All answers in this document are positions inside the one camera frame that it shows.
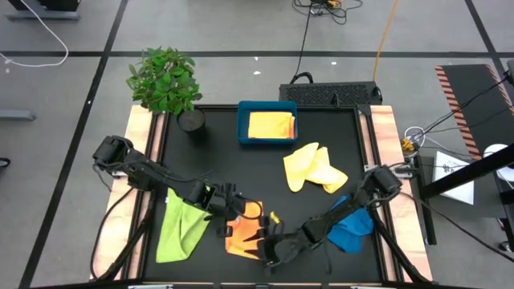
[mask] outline crumpled yellow cloth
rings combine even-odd
[[[295,138],[295,117],[290,112],[250,112],[249,138]]]
[[[334,193],[346,183],[348,177],[330,165],[328,149],[318,149],[319,143],[305,145],[284,158],[289,189],[298,192],[305,181],[323,185],[327,193]]]

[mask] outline hazard stripe tape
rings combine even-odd
[[[491,76],[492,78],[496,81],[496,82],[499,82],[500,80],[498,79],[498,77],[496,77],[496,73],[492,70],[492,68],[486,64],[486,67],[487,69],[489,69],[489,72],[491,73]],[[512,106],[512,101],[511,99],[508,97],[507,95],[507,92],[505,91],[505,87],[503,84],[500,84],[498,85],[498,89],[500,90],[500,94],[502,96],[502,98],[504,99],[505,103],[510,107]],[[509,108],[508,109],[510,112],[511,112],[511,115],[514,116],[514,108]]]
[[[467,151],[469,155],[474,160],[481,160],[482,156],[480,155],[480,151],[476,147],[475,140],[467,127],[466,119],[464,118],[464,114],[460,110],[459,102],[453,94],[453,89],[451,89],[451,84],[448,82],[447,74],[444,71],[443,67],[436,66],[435,73],[437,74],[437,78],[441,83],[441,88],[444,91],[444,95],[447,98],[448,105],[450,109],[454,111],[455,122],[457,122],[457,126],[459,127],[460,134],[463,138],[464,144],[466,145]]]

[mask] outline lime green cloth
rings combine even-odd
[[[186,204],[168,189],[168,203],[157,245],[157,263],[182,261],[191,255],[206,230],[209,213]]]

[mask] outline blue tray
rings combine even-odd
[[[295,138],[256,139],[248,138],[250,112],[291,112],[295,117]],[[238,106],[237,137],[242,145],[289,145],[298,137],[298,113],[294,101],[241,101]]]

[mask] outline potted plant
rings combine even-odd
[[[177,116],[178,126],[190,135],[205,130],[205,114],[193,105],[200,100],[200,86],[193,78],[194,61],[184,53],[168,48],[148,48],[136,69],[128,66],[132,76],[127,79],[133,90],[132,99],[151,112],[169,112]]]

